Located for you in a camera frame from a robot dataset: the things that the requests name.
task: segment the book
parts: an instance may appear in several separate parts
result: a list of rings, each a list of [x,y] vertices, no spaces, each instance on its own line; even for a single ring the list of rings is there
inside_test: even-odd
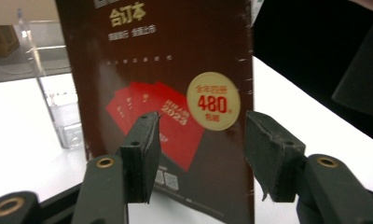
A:
[[[87,159],[161,114],[154,190],[226,223],[254,222],[243,156],[252,110],[250,1],[57,0]]]

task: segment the white table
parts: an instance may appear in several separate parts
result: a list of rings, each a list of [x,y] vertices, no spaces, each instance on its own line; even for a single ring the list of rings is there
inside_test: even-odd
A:
[[[345,162],[373,190],[373,140],[254,59],[255,108],[279,121],[307,145],[306,156],[327,154]],[[0,83],[0,196],[31,190],[41,201],[83,179],[82,147],[61,149],[34,79]],[[296,204],[261,202],[256,183],[256,224],[297,223]],[[131,224],[221,223],[154,193],[151,204],[130,205]]]

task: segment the black object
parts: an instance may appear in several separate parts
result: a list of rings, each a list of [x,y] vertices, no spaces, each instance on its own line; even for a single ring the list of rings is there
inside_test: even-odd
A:
[[[245,157],[264,194],[276,203],[299,196],[300,223],[372,223],[373,194],[336,158],[311,155],[276,120],[249,111]]]
[[[332,99],[372,24],[373,11],[352,1],[265,0],[253,27],[254,54],[373,138],[373,116]]]
[[[332,98],[373,116],[373,25]]]
[[[129,223],[128,203],[149,203],[160,154],[159,115],[142,115],[116,155],[88,162],[82,184],[42,203],[28,191],[1,197],[0,224]]]

